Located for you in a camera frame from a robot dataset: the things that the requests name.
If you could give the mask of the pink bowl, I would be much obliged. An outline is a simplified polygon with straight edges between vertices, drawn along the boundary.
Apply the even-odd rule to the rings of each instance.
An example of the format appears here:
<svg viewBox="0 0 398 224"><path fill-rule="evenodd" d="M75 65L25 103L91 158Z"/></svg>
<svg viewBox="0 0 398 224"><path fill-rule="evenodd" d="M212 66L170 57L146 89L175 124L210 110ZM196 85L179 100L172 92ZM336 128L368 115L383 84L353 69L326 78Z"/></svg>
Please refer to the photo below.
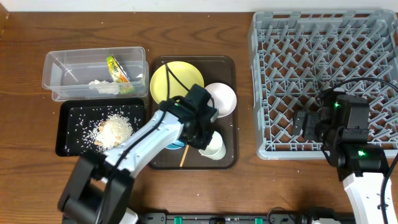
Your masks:
<svg viewBox="0 0 398 224"><path fill-rule="evenodd" d="M218 109L218 118L230 115L234 111L237 96L230 86L224 83L211 83L205 89L214 99L215 108Z"/></svg>

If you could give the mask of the light blue bowl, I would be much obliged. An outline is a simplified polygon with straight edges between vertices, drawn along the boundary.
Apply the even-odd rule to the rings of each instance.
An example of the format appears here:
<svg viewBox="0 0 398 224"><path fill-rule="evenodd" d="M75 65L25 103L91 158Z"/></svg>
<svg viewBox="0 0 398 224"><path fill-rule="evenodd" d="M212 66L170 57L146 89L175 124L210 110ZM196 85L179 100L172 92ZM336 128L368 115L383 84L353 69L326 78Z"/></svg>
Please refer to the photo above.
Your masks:
<svg viewBox="0 0 398 224"><path fill-rule="evenodd" d="M165 148L166 148L166 149L169 149L169 150L176 150L176 149L183 148L183 147L185 147L185 146L186 146L186 144L185 144L184 142L181 142L181 141L179 141L179 140L176 140L175 142L173 142L172 144L169 144L169 145L166 146Z"/></svg>

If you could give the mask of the pale green cup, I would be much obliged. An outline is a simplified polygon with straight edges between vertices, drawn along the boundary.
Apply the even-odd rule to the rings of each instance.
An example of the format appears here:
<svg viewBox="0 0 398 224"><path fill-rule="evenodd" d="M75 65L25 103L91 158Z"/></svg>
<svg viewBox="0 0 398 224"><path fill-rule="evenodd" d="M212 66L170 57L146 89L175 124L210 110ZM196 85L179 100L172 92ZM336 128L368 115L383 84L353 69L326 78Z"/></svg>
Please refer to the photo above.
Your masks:
<svg viewBox="0 0 398 224"><path fill-rule="evenodd" d="M206 149L200 149L199 153L202 156L205 156L214 161L218 161L224 158L224 156L226 155L226 147L221 134L215 131L212 135L212 139L209 145L207 145Z"/></svg>

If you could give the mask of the green pandan cake wrapper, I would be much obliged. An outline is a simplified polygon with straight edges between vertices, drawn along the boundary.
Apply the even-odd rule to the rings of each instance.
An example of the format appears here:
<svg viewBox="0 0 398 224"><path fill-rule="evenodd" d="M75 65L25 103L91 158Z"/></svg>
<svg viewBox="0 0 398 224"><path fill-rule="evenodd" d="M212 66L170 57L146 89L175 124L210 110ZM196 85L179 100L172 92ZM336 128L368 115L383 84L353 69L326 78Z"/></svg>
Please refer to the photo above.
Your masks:
<svg viewBox="0 0 398 224"><path fill-rule="evenodd" d="M121 94L130 94L135 92L135 88L130 84L130 79L122 66L118 63L113 55L106 57L109 73L114 82L120 84Z"/></svg>

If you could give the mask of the pile of white rice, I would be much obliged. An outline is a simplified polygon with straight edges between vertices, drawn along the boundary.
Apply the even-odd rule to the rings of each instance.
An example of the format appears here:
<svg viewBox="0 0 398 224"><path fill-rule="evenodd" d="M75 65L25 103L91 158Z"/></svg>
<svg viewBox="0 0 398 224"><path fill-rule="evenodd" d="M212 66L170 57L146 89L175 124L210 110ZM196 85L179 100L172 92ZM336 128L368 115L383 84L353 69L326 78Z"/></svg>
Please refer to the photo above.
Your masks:
<svg viewBox="0 0 398 224"><path fill-rule="evenodd" d="M87 151L101 154L128 140L143 125L142 105L92 106L72 108L68 113L66 156Z"/></svg>

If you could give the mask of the white tissue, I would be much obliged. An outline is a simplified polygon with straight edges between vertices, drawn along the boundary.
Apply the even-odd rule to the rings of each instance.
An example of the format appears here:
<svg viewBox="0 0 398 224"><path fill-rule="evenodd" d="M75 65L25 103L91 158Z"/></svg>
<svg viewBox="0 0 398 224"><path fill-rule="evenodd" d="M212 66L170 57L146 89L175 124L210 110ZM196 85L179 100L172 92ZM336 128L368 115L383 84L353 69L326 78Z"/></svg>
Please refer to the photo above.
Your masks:
<svg viewBox="0 0 398 224"><path fill-rule="evenodd" d="M89 89L95 89L99 94L117 95L120 91L119 84L117 82L107 82L94 80L89 82Z"/></svg>

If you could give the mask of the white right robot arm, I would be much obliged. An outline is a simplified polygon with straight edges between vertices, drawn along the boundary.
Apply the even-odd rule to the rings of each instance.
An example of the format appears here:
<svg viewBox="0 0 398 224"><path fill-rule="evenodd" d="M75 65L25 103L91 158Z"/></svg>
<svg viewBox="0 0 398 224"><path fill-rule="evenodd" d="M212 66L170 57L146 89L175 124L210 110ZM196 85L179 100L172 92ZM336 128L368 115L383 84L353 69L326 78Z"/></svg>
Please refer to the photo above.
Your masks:
<svg viewBox="0 0 398 224"><path fill-rule="evenodd" d="M296 111L292 133L322 144L356 223L397 223L390 180L397 161L389 164L383 148L369 143L369 110L366 99L334 92L323 97L320 111Z"/></svg>

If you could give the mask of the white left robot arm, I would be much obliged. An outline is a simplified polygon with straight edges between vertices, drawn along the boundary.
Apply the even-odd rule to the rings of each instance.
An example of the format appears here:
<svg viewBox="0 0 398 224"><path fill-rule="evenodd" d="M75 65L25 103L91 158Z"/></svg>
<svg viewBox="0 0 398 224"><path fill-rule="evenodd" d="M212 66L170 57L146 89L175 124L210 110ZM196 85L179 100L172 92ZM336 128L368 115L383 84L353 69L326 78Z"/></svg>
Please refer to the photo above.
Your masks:
<svg viewBox="0 0 398 224"><path fill-rule="evenodd" d="M218 110L211 94L194 84L185 96L159 104L153 117L128 140L77 160L58 201L58 209L76 223L137 223L129 208L135 178L166 146L181 141L197 149L209 145Z"/></svg>

